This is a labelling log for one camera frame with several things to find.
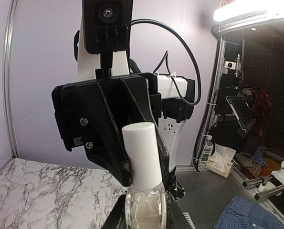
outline tissue box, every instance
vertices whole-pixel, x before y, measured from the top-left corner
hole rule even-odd
[[[205,168],[228,178],[234,165],[232,159],[235,153],[236,151],[234,149],[215,144],[215,152],[209,157]]]

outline light bar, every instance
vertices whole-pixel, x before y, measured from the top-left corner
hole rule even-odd
[[[236,0],[214,12],[214,20],[231,21],[256,13],[267,13],[268,19],[284,18],[284,0]]]

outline cloth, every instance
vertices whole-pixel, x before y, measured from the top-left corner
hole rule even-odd
[[[254,156],[252,157],[252,160],[261,165],[261,166],[267,166],[267,163],[265,162],[263,155],[266,153],[266,147],[261,146],[261,147],[257,147],[257,150],[254,154]]]
[[[214,229],[284,229],[284,224],[259,204],[234,197]]]

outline gray floor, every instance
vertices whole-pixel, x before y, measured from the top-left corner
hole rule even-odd
[[[213,229],[224,208],[235,196],[253,198],[229,175],[223,178],[211,171],[176,173],[177,181],[187,195],[178,204],[188,212],[196,229]]]

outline perfume bottle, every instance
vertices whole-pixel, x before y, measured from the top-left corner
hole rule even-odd
[[[135,123],[122,129],[133,170],[125,203],[127,229],[165,229],[166,192],[158,154],[155,125]]]

